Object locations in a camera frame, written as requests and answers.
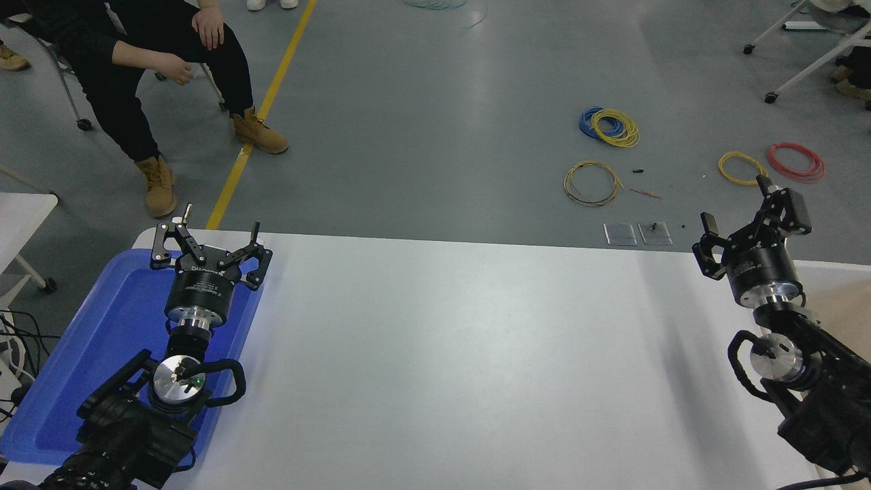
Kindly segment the person's right hand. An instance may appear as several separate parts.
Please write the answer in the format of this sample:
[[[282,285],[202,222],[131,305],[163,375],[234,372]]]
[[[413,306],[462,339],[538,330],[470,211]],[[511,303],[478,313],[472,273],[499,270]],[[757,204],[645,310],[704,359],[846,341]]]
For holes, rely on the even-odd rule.
[[[178,86],[186,86],[193,79],[192,66],[171,53],[156,53],[154,69],[166,80],[174,81]]]

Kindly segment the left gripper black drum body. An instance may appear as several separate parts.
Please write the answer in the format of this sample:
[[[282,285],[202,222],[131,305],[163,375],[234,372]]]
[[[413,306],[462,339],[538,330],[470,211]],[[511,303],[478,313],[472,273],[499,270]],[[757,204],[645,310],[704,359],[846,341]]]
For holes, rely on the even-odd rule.
[[[198,265],[192,255],[180,255],[174,261],[174,269],[166,317],[180,322],[183,314],[200,309],[206,311],[212,322],[226,322],[235,286],[242,279],[240,262],[217,257]]]

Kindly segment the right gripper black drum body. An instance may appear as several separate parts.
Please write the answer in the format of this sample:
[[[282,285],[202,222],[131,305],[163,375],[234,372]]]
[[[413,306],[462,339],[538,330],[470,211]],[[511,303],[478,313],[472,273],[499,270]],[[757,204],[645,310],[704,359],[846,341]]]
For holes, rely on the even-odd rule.
[[[729,249],[723,265],[737,304],[790,303],[803,293],[792,258],[784,246]]]

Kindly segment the person's left hand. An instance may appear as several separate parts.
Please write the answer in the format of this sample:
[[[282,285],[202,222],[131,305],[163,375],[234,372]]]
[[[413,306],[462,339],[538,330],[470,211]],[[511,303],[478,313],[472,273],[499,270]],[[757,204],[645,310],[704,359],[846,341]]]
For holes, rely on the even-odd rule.
[[[192,28],[208,50],[220,47],[225,41],[224,19],[220,8],[215,4],[199,6],[199,11],[192,19]]]

